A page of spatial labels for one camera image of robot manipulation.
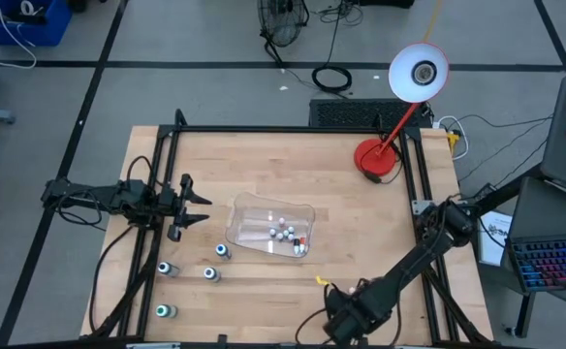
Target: desk lamp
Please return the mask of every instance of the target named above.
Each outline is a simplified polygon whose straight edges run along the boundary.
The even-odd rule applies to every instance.
[[[379,182],[380,176],[393,169],[396,161],[391,147],[393,140],[421,103],[440,92],[448,75],[449,61],[435,45],[413,44],[397,54],[389,69],[389,85],[400,100],[411,105],[385,141],[371,139],[359,144],[354,153],[359,171]]]

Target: yellow object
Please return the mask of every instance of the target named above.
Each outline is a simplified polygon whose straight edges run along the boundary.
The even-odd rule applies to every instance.
[[[454,149],[456,148],[456,143],[459,141],[459,136],[453,133],[453,131],[449,131],[447,133],[447,140],[449,140],[449,149],[451,150],[451,155],[454,155]]]
[[[320,277],[320,275],[315,276],[315,281],[317,281],[318,285],[322,285],[322,286],[330,285],[330,282]]]
[[[429,21],[429,27],[427,27],[427,31],[423,36],[424,43],[429,41],[429,36],[431,32],[434,30],[434,24],[436,23],[436,18],[438,17],[438,13],[440,13],[440,8],[442,7],[442,0],[436,0],[436,5],[434,6],[434,12],[431,14],[431,20]]]

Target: black keyboard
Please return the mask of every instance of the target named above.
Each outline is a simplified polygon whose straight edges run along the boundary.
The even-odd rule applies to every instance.
[[[566,239],[510,244],[512,262],[525,291],[560,290],[566,285]]]

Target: wooden table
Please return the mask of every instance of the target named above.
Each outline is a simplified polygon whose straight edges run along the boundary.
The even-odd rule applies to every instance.
[[[133,128],[122,178],[132,159],[151,156],[156,132],[157,127]],[[442,130],[422,130],[422,135],[431,190],[434,199],[442,201],[458,192],[447,140]],[[360,277],[386,273],[415,245],[409,199],[403,172],[392,184],[376,185],[356,170],[353,152],[365,139],[367,135],[356,134],[182,133],[173,185],[178,188],[181,175],[188,173],[195,181],[195,192],[214,204],[188,207],[210,218],[186,230],[180,243],[163,238],[160,260],[179,266],[181,273],[176,278],[156,275],[145,339],[212,342],[226,333],[230,342],[294,341],[300,322],[324,306],[323,286],[316,283],[316,275],[347,290]],[[420,191],[415,154],[412,149],[410,153]],[[138,163],[132,178],[146,181],[147,176],[145,163]],[[242,192],[313,206],[316,222],[307,256],[277,257],[226,242],[234,197]],[[112,217],[104,246],[125,227],[123,217]],[[103,264],[95,304],[97,325],[125,291],[135,236],[132,233],[120,241]],[[218,243],[230,246],[230,262],[215,255]],[[492,338],[472,246],[452,249],[445,260],[454,298],[479,331]],[[219,283],[203,278],[208,266],[221,271]],[[441,334],[448,338],[442,302],[435,298]],[[137,296],[129,333],[136,327],[140,303]],[[161,303],[177,306],[177,317],[155,316],[155,307]],[[398,344],[431,344],[419,277],[403,290],[401,313]],[[391,342],[397,323],[394,316],[369,337],[370,344]],[[324,341],[325,322],[326,315],[310,321],[300,341]],[[86,320],[82,332],[90,332]]]

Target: transparent bin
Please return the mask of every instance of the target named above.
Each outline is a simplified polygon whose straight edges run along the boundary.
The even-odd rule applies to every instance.
[[[225,236],[227,241],[238,246],[264,251],[286,257],[301,258],[309,251],[315,209],[309,205],[295,205],[276,200],[261,198],[250,193],[241,193],[234,200],[231,221]],[[276,233],[284,233],[294,228],[297,238],[298,252],[292,239],[283,237],[279,240],[270,235],[270,229]]]

